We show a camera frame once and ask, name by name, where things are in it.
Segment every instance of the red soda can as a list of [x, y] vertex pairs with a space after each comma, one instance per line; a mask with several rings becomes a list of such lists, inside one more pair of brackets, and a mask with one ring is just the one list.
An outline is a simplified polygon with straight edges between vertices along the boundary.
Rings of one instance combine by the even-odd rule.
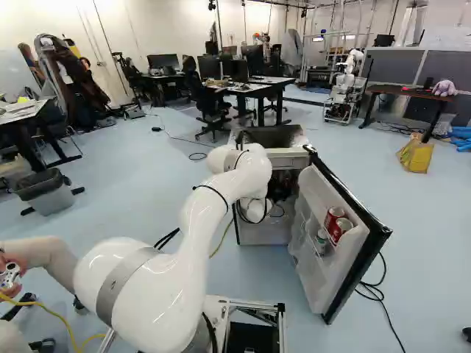
[[353, 228], [353, 223], [346, 218], [337, 218], [335, 224], [332, 226], [332, 232], [329, 232], [332, 235], [333, 243], [337, 245], [340, 240], [340, 237]]
[[345, 217], [345, 211], [341, 207], [331, 207], [327, 210], [327, 215], [324, 219], [324, 227], [330, 233], [330, 228], [333, 227], [338, 218]]

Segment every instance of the fridge door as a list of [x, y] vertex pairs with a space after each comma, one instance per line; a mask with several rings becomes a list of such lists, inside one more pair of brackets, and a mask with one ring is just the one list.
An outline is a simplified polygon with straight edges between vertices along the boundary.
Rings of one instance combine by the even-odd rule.
[[[288, 251], [313, 313], [331, 324], [392, 231], [379, 222], [321, 161], [312, 146], [311, 165], [298, 179], [299, 197]], [[322, 235], [330, 207], [341, 207], [353, 228], [336, 243]]]

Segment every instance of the game controller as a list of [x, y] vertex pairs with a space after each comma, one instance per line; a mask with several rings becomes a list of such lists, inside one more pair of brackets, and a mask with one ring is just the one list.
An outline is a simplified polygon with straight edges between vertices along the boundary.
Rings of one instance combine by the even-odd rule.
[[0, 274], [0, 289], [10, 289], [20, 278], [20, 266], [16, 263], [7, 263], [5, 271]]

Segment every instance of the light blue floor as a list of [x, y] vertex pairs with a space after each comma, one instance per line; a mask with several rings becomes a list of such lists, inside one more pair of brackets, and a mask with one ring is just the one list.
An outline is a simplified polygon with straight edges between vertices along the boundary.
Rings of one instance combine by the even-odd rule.
[[[406, 144], [406, 136], [359, 130], [356, 124], [326, 124], [322, 108], [285, 105], [290, 108], [285, 118], [305, 127], [320, 157], [394, 230], [383, 250], [389, 271], [381, 289], [407, 351], [469, 352], [471, 346], [462, 340], [460, 330], [471, 326], [470, 155], [436, 142], [428, 174], [407, 173], [394, 155]], [[128, 236], [154, 243], [177, 227], [178, 212], [191, 187], [210, 175], [204, 162], [191, 162], [187, 155], [210, 148], [151, 132], [163, 121], [172, 136], [192, 136], [201, 127], [192, 117], [195, 109], [152, 112], [160, 117], [119, 121], [79, 137], [85, 157], [60, 167], [75, 185], [87, 188], [72, 208], [48, 218], [37, 214], [22, 218], [24, 204], [16, 198], [1, 199], [0, 239], [58, 235], [80, 256], [101, 239]], [[273, 120], [269, 114], [266, 123]], [[64, 146], [69, 154], [75, 153], [70, 143]], [[229, 220], [223, 220], [213, 245]], [[172, 241], [167, 251], [175, 250], [179, 241]], [[380, 273], [377, 260], [365, 280], [375, 281]], [[23, 284], [24, 290], [67, 316], [79, 342], [105, 332], [92, 315], [75, 314], [71, 296], [45, 271], [30, 271]], [[233, 228], [211, 260], [208, 293], [285, 302], [291, 353], [400, 351], [379, 304], [354, 293], [333, 325], [325, 326], [310, 313], [286, 249], [240, 248]], [[39, 308], [26, 321], [21, 328], [30, 340], [50, 335], [59, 342], [68, 340], [62, 324]], [[95, 352], [98, 345], [91, 343], [86, 351]], [[118, 341], [112, 352], [133, 350]]]
[[287, 85], [283, 96], [285, 98], [301, 99], [303, 101], [312, 101], [317, 103], [324, 103], [327, 98], [329, 98], [329, 95], [326, 93], [317, 93], [309, 92], [308, 90], [301, 90], [296, 85]]

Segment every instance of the desk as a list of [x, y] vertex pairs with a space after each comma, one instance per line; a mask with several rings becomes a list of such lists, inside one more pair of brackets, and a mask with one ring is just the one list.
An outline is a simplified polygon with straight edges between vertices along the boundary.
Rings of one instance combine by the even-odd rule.
[[162, 85], [165, 85], [167, 83], [173, 82], [177, 85], [177, 83], [184, 82], [185, 81], [185, 75], [180, 74], [180, 75], [172, 75], [172, 76], [152, 76], [149, 74], [143, 74], [142, 75], [143, 79], [149, 80], [152, 85], [156, 85], [157, 89], [159, 90], [159, 97], [153, 96], [153, 104], [156, 107], [165, 107], [166, 106], [166, 101], [165, 101], [165, 95], [163, 94], [163, 88]]
[[[242, 85], [240, 82], [234, 82], [237, 85]], [[269, 85], [258, 85], [258, 84], [248, 84], [248, 90], [242, 90], [239, 87], [232, 86], [224, 89], [224, 94], [229, 96], [237, 97], [237, 105], [239, 115], [243, 116], [246, 114], [245, 98], [255, 98], [258, 100], [258, 126], [265, 126], [265, 112], [263, 111], [264, 105], [263, 100], [265, 97], [270, 96], [275, 93], [275, 88]], [[219, 85], [209, 85], [207, 88], [212, 88], [215, 90], [220, 90], [222, 87]]]
[[436, 112], [435, 117], [433, 118], [430, 127], [425, 132], [422, 142], [427, 143], [430, 140], [432, 135], [433, 129], [435, 129], [436, 123], [438, 123], [440, 119], [440, 115], [442, 114], [443, 110], [447, 106], [447, 103], [453, 101], [453, 97], [440, 97], [435, 96], [431, 93], [420, 93], [416, 92], [415, 90], [402, 90], [402, 86], [399, 85], [373, 85], [366, 89], [367, 92], [371, 92], [371, 100], [369, 101], [368, 110], [366, 111], [365, 120], [358, 128], [363, 129], [364, 127], [369, 126], [375, 119], [371, 117], [371, 112], [373, 111], [373, 107], [375, 106], [376, 97], [380, 94], [395, 94], [398, 96], [409, 96], [415, 98], [422, 98], [422, 99], [430, 99], [432, 101], [437, 101], [439, 103], [439, 109]]
[[260, 85], [272, 86], [276, 90], [277, 95], [277, 125], [286, 125], [291, 123], [291, 120], [283, 121], [283, 91], [287, 85], [296, 82], [296, 79], [291, 77], [271, 77], [271, 76], [260, 76], [263, 79], [249, 78], [249, 83], [255, 83]]
[[[64, 151], [60, 148], [53, 134], [49, 130], [47, 123], [41, 117], [41, 112], [47, 104], [52, 104], [53, 99], [42, 99], [40, 101], [31, 101], [31, 106], [24, 109], [18, 110], [22, 107], [28, 106], [28, 103], [20, 104], [9, 104], [5, 109], [7, 112], [0, 116], [0, 131], [6, 132], [8, 137], [11, 138], [12, 142], [18, 148], [18, 152], [25, 160], [31, 165], [33, 171], [40, 172], [45, 171], [47, 168], [53, 168], [58, 165], [71, 162], [73, 160], [78, 160], [82, 158], [81, 155], [67, 157]], [[44, 165], [43, 162], [38, 158], [34, 150], [34, 143], [32, 138], [27, 131], [25, 124], [29, 119], [35, 119], [36, 124], [39, 126], [45, 140], [51, 144], [52, 148], [55, 150], [59, 156], [59, 160]], [[85, 191], [84, 187], [76, 188], [72, 190], [74, 195], [78, 193], [83, 193]], [[27, 215], [31, 212], [34, 212], [33, 208], [27, 208], [21, 211], [21, 215]]]

